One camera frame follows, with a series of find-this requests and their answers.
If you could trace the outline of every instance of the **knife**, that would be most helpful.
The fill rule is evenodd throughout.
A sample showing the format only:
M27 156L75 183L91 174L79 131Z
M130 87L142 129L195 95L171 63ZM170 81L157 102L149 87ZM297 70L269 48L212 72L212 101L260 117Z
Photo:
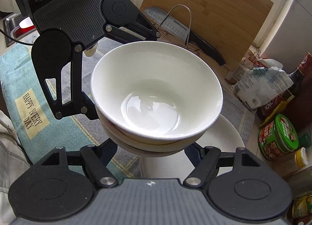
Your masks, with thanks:
M144 14L153 20L156 24L160 24L161 21L167 15L166 12L157 7L148 7L144 10ZM186 45L186 40L188 37L189 28L184 24L180 23L178 20L174 19L172 16L168 16L165 22L161 25L166 31L168 31L173 36L181 39ZM202 50L209 57L214 59L220 66L225 64L225 60L222 55L200 36L198 36L194 31L191 30L189 43L193 42L196 44L200 50Z

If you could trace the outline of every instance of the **green jar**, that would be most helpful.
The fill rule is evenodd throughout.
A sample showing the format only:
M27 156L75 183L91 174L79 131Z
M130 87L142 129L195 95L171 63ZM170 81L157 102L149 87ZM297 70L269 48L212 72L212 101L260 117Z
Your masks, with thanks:
M261 153L270 161L295 151L299 146L294 126L283 114L261 129L258 137Z

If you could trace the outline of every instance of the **yellow fabric label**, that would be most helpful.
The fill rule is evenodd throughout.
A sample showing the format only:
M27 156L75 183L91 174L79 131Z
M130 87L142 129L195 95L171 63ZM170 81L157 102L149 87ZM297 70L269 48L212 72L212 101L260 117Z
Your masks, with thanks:
M50 121L42 111L32 89L15 100L18 113L29 139L34 138Z

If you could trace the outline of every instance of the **stack of bowls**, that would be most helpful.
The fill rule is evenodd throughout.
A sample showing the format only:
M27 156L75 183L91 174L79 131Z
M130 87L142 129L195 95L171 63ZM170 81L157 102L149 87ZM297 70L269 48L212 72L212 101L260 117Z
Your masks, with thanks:
M119 46L100 59L91 93L108 136L134 154L183 150L218 118L220 83L195 54L163 42Z

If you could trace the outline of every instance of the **black cable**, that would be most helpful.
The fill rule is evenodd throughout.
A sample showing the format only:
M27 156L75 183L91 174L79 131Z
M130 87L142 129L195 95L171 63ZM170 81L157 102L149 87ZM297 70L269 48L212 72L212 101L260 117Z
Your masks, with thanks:
M29 43L24 43L24 42L21 42L21 41L18 41L12 37L10 37L9 35L5 34L5 32L3 30L0 29L0 32L6 36L7 38L11 39L12 41L16 42L16 43L19 43L19 44L22 44L22 45L34 45L34 44L29 44Z

